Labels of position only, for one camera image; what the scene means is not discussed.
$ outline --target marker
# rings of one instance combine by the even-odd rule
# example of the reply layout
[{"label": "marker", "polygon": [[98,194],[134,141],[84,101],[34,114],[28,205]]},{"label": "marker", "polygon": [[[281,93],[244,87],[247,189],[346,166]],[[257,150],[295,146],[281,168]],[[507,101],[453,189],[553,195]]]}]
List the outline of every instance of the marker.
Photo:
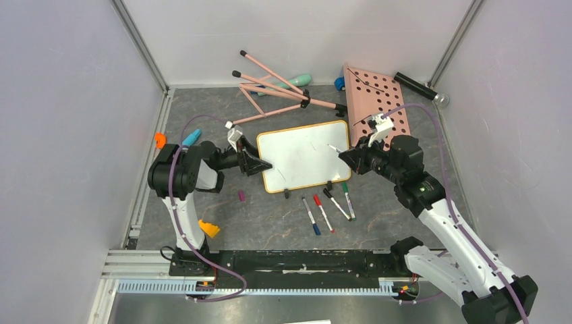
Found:
[{"label": "marker", "polygon": [[310,206],[308,206],[306,198],[302,197],[302,201],[304,202],[304,206],[306,206],[306,210],[308,211],[308,216],[310,216],[310,221],[312,221],[312,227],[314,228],[314,233],[316,233],[316,235],[322,235],[322,233],[320,233],[320,229],[318,228],[318,224],[316,224],[316,221],[314,221],[314,216],[312,216],[312,212],[310,210]]},{"label": "marker", "polygon": [[332,203],[334,203],[334,205],[336,205],[336,207],[338,207],[338,209],[340,210],[340,212],[342,212],[342,214],[345,216],[345,218],[347,218],[348,221],[351,221],[351,217],[347,213],[345,213],[345,211],[343,211],[341,206],[334,199],[334,196],[332,196],[332,194],[329,192],[329,190],[327,188],[324,188],[324,194],[326,195],[326,197],[330,198],[330,200],[332,201]]},{"label": "marker", "polygon": [[328,224],[328,228],[330,229],[330,232],[334,232],[334,229],[332,228],[332,225],[330,225],[330,221],[328,220],[328,216],[326,216],[326,212],[324,211],[324,207],[322,207],[322,203],[320,202],[320,199],[318,198],[318,195],[315,194],[314,195],[314,201],[316,202],[316,205],[318,205],[318,207],[320,207],[320,210],[322,211],[322,216],[324,216],[324,219],[326,220],[326,224]]},{"label": "marker", "polygon": [[340,150],[339,148],[337,148],[337,147],[335,147],[335,146],[333,146],[333,145],[328,144],[328,146],[331,147],[331,148],[332,148],[334,151],[336,151],[338,154],[342,152],[342,150]]},{"label": "marker", "polygon": [[347,206],[349,207],[349,213],[351,214],[351,218],[355,219],[355,213],[353,212],[351,201],[349,201],[349,193],[347,192],[347,185],[345,184],[345,182],[341,183],[341,187],[343,188],[343,193],[345,195],[345,200],[347,201]]}]

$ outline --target gray mat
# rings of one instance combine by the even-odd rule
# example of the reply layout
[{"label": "gray mat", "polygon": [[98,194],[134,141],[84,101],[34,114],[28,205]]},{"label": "gray mat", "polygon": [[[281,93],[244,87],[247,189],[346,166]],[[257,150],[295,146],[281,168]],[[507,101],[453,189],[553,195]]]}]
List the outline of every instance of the gray mat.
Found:
[{"label": "gray mat", "polygon": [[[345,93],[336,91],[334,86],[308,88],[312,98],[345,104]],[[293,101],[277,97],[255,97],[265,111],[293,104]],[[428,100],[407,89],[403,89],[403,99],[406,103],[421,102],[430,106]],[[256,113],[255,108],[238,88],[176,90],[165,134],[169,142],[179,142],[181,128],[189,118],[199,114],[236,120]],[[420,139],[420,146],[424,150],[426,171],[442,181],[437,137],[431,121],[423,111],[416,108],[407,110],[407,117],[411,135]],[[307,109],[296,109],[266,119],[250,121],[242,127],[249,141],[256,143],[256,136],[262,132],[333,120],[338,118],[332,109],[310,105]],[[222,149],[228,146],[227,130],[223,124],[200,118],[189,126],[185,134],[196,128],[202,130],[199,142],[209,140]],[[471,222],[451,162],[447,160],[446,164],[453,198],[459,211]],[[246,177],[238,168],[223,172],[225,185],[220,194],[197,192],[195,195],[199,218],[221,228],[214,239],[208,240],[213,250],[313,248],[386,250],[395,241],[409,236],[415,236],[430,248],[443,247],[428,228],[399,204],[393,193],[393,185],[375,173],[352,174],[347,181],[357,217],[356,221],[348,222],[325,198],[321,186],[294,190],[291,192],[291,198],[285,199],[283,194],[268,194],[264,190],[260,174]],[[239,201],[238,190],[244,191],[246,202]],[[335,234],[327,231],[327,226],[312,200],[312,196],[316,193],[320,194]],[[334,184],[332,193],[341,206],[347,208],[340,184]],[[322,230],[321,236],[316,236],[312,230],[301,201],[302,196],[306,196],[310,203],[316,222]],[[156,250],[164,245],[175,245],[175,230],[166,207],[156,194],[151,192],[137,249]]]}]

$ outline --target whiteboard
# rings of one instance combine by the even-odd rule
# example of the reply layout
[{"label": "whiteboard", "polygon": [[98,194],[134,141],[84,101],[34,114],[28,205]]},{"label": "whiteboard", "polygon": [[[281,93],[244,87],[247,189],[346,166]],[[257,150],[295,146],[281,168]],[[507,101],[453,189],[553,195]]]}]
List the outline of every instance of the whiteboard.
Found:
[{"label": "whiteboard", "polygon": [[342,151],[349,148],[343,120],[261,133],[256,142],[260,158],[273,166],[262,172],[268,193],[345,181],[351,175],[338,153],[328,146]]}]

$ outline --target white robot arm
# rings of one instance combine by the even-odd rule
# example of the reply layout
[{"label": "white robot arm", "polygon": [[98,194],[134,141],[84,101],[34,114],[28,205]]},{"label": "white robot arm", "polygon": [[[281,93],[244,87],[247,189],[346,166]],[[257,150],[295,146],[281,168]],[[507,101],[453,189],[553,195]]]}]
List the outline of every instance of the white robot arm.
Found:
[{"label": "white robot arm", "polygon": [[419,141],[408,135],[396,136],[386,152],[379,138],[387,136],[393,123],[380,114],[372,116],[368,124],[373,134],[339,153],[339,158],[358,174],[374,171],[394,183],[399,202],[437,236],[459,266],[440,260],[419,240],[409,238],[391,247],[403,268],[441,289],[461,306],[469,323],[516,323],[521,319],[520,306],[528,315],[537,285],[529,276],[517,277],[500,262],[468,226],[455,203],[451,201],[449,206],[443,186],[424,171]]}]

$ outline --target teal object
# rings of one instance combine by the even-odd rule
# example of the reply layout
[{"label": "teal object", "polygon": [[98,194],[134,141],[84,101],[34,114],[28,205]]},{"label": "teal object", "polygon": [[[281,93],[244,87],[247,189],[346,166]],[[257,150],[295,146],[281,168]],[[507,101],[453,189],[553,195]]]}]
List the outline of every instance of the teal object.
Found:
[{"label": "teal object", "polygon": [[[307,86],[311,81],[312,81],[312,76],[309,74],[302,74],[301,76],[297,76],[294,79],[288,80],[288,82],[290,82],[295,86]],[[279,86],[282,89],[290,89],[288,84],[284,82],[276,83],[275,86]],[[262,97],[266,95],[266,93],[259,92],[258,95]]]},{"label": "teal object", "polygon": [[187,136],[187,138],[185,138],[185,140],[183,141],[183,146],[191,146],[195,144],[199,136],[200,136],[200,130],[195,130],[189,136]]}]

